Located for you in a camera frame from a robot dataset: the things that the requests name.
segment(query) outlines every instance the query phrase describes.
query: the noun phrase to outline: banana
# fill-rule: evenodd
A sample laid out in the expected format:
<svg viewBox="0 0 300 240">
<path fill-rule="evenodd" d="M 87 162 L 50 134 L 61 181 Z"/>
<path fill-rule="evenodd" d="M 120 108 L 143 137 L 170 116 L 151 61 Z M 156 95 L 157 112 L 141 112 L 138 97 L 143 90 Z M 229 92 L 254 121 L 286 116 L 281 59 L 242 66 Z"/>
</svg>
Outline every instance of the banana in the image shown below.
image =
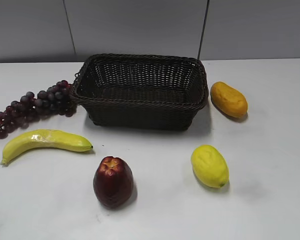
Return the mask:
<svg viewBox="0 0 300 240">
<path fill-rule="evenodd" d="M 83 136 L 53 129 L 25 132 L 9 141 L 2 152 L 1 165 L 8 166 L 20 154 L 36 148 L 58 148 L 86 152 L 93 148 Z"/>
</svg>

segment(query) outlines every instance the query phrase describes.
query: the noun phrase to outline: fake fruit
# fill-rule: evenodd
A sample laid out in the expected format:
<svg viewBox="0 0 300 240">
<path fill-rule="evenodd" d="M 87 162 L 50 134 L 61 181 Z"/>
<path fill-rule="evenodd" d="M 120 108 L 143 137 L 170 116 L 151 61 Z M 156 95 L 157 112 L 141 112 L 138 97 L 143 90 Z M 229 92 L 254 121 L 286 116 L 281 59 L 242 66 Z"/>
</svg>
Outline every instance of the fake fruit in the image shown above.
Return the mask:
<svg viewBox="0 0 300 240">
<path fill-rule="evenodd" d="M 191 156 L 193 172 L 205 185 L 221 188 L 229 181 L 229 170 L 224 157 L 211 145 L 197 147 Z"/>
<path fill-rule="evenodd" d="M 130 167 L 119 157 L 105 157 L 95 172 L 93 189 L 97 199 L 105 207 L 119 207 L 130 198 L 134 189 Z"/>
<path fill-rule="evenodd" d="M 3 149 L 0 164 L 8 166 L 20 154 L 36 148 L 58 148 L 74 152 L 86 152 L 93 146 L 83 136 L 60 130 L 38 129 L 25 132 L 9 141 Z"/>
<path fill-rule="evenodd" d="M 72 84 L 62 80 L 35 94 L 28 91 L 20 101 L 12 101 L 5 111 L 0 111 L 0 139 L 4 139 L 19 127 L 25 128 L 29 123 L 37 122 L 52 115 L 71 117 L 77 105 L 69 97 Z"/>
<path fill-rule="evenodd" d="M 242 118 L 248 110 L 245 96 L 233 87 L 218 81 L 212 85 L 211 100 L 226 115 Z"/>
</svg>

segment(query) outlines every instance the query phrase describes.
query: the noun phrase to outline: mango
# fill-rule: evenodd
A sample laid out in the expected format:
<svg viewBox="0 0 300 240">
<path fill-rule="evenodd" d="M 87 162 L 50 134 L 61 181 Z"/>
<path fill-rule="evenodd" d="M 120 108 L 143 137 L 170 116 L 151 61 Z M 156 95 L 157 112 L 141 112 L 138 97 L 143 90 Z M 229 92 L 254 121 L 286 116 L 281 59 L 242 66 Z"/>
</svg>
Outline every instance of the mango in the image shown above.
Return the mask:
<svg viewBox="0 0 300 240">
<path fill-rule="evenodd" d="M 222 81 L 212 85 L 210 95 L 213 104 L 230 117 L 240 119 L 248 111 L 245 96 Z"/>
</svg>

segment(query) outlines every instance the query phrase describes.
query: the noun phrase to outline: lemon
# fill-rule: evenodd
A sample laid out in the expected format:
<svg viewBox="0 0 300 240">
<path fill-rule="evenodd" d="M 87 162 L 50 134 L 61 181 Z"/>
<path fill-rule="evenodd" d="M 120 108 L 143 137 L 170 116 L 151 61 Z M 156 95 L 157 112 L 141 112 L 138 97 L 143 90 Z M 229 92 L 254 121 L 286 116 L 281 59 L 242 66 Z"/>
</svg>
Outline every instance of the lemon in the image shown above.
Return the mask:
<svg viewBox="0 0 300 240">
<path fill-rule="evenodd" d="M 229 181 L 229 169 L 224 157 L 211 145 L 197 147 L 191 156 L 193 172 L 205 185 L 221 188 Z"/>
</svg>

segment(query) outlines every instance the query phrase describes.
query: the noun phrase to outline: wicker basket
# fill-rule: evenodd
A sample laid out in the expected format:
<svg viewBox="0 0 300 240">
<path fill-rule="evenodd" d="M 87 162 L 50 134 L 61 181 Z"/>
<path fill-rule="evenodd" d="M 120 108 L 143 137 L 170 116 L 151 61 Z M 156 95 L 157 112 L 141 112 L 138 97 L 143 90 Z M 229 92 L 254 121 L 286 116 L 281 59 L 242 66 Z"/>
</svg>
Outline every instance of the wicker basket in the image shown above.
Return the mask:
<svg viewBox="0 0 300 240">
<path fill-rule="evenodd" d="M 195 58 L 96 54 L 75 75 L 70 97 L 99 126 L 183 131 L 208 100 Z"/>
</svg>

